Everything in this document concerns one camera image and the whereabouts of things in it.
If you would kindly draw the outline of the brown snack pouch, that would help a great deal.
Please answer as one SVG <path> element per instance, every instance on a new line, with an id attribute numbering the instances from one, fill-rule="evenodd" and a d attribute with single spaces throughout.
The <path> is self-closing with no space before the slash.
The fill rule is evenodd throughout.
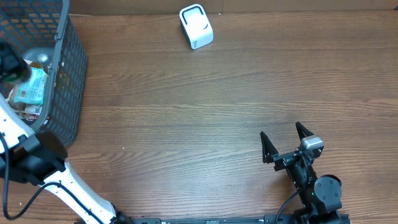
<path id="1" fill-rule="evenodd" d="M 38 63 L 33 63 L 32 65 L 29 65 L 29 66 L 30 66 L 30 69 L 31 68 L 41 68 Z M 9 103 L 10 107 L 13 108 L 16 111 L 17 110 L 22 110 L 25 107 L 25 105 L 27 105 L 25 103 L 15 103 L 14 102 L 14 97 L 16 95 L 15 91 L 18 89 L 19 85 L 15 85 L 13 87 L 13 89 L 11 90 L 9 96 L 6 99 L 6 101 Z"/>

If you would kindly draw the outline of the small white brown wrapper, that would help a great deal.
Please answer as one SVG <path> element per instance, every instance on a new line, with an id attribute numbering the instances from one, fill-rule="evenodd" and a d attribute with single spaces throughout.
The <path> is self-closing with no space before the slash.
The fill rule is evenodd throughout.
<path id="1" fill-rule="evenodd" d="M 27 124 L 34 123 L 42 112 L 42 105 L 25 105 L 22 110 L 17 110 L 16 114 Z"/>

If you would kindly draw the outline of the yellow liquid bottle grey cap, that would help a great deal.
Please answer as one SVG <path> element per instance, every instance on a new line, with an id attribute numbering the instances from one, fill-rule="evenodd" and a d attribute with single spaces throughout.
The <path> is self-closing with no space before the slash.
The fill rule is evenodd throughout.
<path id="1" fill-rule="evenodd" d="M 50 75 L 50 68 L 52 66 L 52 59 L 54 55 L 54 48 L 51 47 L 34 47 L 23 54 L 22 58 L 29 64 L 38 63 L 41 69 Z"/>

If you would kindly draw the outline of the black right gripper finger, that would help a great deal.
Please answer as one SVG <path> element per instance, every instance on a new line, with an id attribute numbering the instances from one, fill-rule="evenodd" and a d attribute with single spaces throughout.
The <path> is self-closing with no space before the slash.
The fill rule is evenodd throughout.
<path id="1" fill-rule="evenodd" d="M 273 163 L 279 152 L 264 131 L 260 133 L 260 137 L 262 142 L 262 161 L 267 164 Z"/>
<path id="2" fill-rule="evenodd" d="M 314 134 L 309 131 L 301 122 L 297 121 L 295 123 L 295 127 L 299 136 L 300 141 L 302 141 L 305 138 L 308 138 L 310 136 L 313 136 Z"/>

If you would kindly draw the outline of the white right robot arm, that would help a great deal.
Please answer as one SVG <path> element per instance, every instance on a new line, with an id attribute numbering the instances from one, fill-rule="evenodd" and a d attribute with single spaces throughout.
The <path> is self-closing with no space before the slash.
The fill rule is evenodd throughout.
<path id="1" fill-rule="evenodd" d="M 295 192 L 282 204 L 275 215 L 265 215 L 265 223 L 350 223 L 342 208 L 342 183 L 335 175 L 317 177 L 312 164 L 321 156 L 323 140 L 302 123 L 295 124 L 300 144 L 292 152 L 279 154 L 268 135 L 260 133 L 262 161 L 274 164 L 274 170 L 285 170 Z"/>

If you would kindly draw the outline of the teal wipes packet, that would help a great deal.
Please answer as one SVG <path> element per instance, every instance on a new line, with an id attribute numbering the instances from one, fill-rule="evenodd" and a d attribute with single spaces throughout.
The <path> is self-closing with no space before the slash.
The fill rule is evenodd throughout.
<path id="1" fill-rule="evenodd" d="M 41 68 L 31 68 L 30 79 L 19 85 L 15 91 L 14 102 L 28 105 L 43 105 L 45 85 L 48 75 Z"/>

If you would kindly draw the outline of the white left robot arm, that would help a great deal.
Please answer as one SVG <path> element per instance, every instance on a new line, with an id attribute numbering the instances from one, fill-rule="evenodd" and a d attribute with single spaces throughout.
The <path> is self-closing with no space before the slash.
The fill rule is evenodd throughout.
<path id="1" fill-rule="evenodd" d="M 49 131 L 35 132 L 1 100 L 1 171 L 4 173 L 3 212 L 15 220 L 31 206 L 34 198 L 17 215 L 7 211 L 10 181 L 38 185 L 60 198 L 87 223 L 132 223 L 132 219 L 111 202 L 96 194 L 73 170 L 61 140 Z"/>

